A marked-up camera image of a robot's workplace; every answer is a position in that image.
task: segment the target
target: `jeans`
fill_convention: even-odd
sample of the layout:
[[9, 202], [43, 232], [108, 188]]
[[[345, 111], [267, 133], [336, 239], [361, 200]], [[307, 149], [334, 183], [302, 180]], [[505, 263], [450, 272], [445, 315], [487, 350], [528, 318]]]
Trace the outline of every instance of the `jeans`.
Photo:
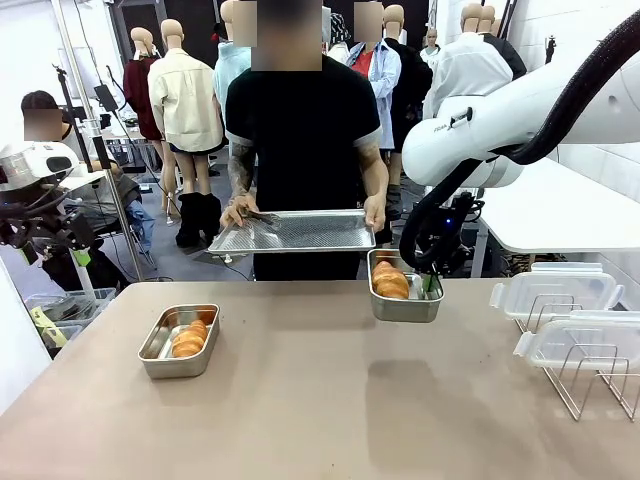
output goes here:
[[127, 216], [131, 222], [133, 231], [136, 232], [140, 240], [142, 250], [147, 253], [151, 249], [151, 236], [153, 235], [153, 227], [156, 223], [155, 219], [142, 208], [142, 203], [134, 200], [127, 208]]

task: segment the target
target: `man's hand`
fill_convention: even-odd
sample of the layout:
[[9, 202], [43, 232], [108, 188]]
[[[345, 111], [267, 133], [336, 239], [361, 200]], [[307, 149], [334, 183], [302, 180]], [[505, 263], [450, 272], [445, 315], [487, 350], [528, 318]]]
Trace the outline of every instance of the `man's hand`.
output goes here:
[[364, 202], [365, 222], [373, 227], [375, 233], [384, 228], [384, 208], [387, 204], [385, 195], [374, 195]]
[[250, 193], [238, 195], [229, 202], [229, 206], [222, 213], [220, 223], [222, 223], [222, 226], [225, 228], [233, 223], [242, 227], [244, 225], [242, 217], [246, 216], [247, 212], [258, 213], [259, 211], [260, 210], [258, 210], [258, 206], [256, 205], [256, 200], [253, 198], [253, 195]]

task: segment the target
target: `clear plastic lid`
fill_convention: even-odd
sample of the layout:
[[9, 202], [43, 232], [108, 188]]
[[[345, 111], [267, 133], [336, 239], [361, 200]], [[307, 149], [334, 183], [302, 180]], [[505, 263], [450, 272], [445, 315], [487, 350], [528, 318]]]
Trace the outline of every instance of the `clear plastic lid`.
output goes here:
[[513, 353], [536, 367], [625, 372], [640, 365], [640, 312], [575, 312], [524, 333]]
[[617, 303], [621, 291], [611, 275], [595, 264], [572, 265], [521, 273], [508, 285], [497, 284], [490, 304], [511, 319], [547, 322], [573, 310], [603, 310]]

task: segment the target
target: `light blue shirt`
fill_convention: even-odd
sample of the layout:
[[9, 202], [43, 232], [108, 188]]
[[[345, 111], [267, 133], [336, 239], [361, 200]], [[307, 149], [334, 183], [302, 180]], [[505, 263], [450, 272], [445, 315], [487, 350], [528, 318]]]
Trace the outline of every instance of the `light blue shirt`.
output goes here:
[[251, 68], [251, 48], [236, 47], [232, 42], [218, 44], [218, 61], [213, 70], [213, 88], [222, 110], [222, 118], [227, 111], [227, 91], [229, 85], [247, 68]]
[[[363, 42], [351, 49], [346, 62], [347, 67], [352, 67], [356, 63], [356, 59], [364, 49], [364, 46]], [[394, 148], [393, 127], [391, 126], [391, 98], [393, 89], [398, 84], [401, 71], [400, 55], [389, 48], [384, 40], [378, 42], [373, 49], [373, 58], [369, 67], [369, 82], [371, 82], [373, 94], [376, 97], [378, 117], [380, 117], [380, 125], [382, 127], [380, 148], [389, 150]]]

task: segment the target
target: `brown tabletop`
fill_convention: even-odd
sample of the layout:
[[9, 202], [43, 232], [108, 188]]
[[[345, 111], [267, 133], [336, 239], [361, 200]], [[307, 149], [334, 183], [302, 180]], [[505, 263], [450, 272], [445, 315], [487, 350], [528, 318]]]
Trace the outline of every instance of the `brown tabletop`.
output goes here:
[[[611, 397], [575, 423], [494, 283], [446, 281], [430, 325], [377, 322], [362, 282], [131, 286], [0, 417], [0, 478], [639, 478], [637, 426]], [[179, 303], [217, 303], [220, 336], [152, 381], [138, 348]]]

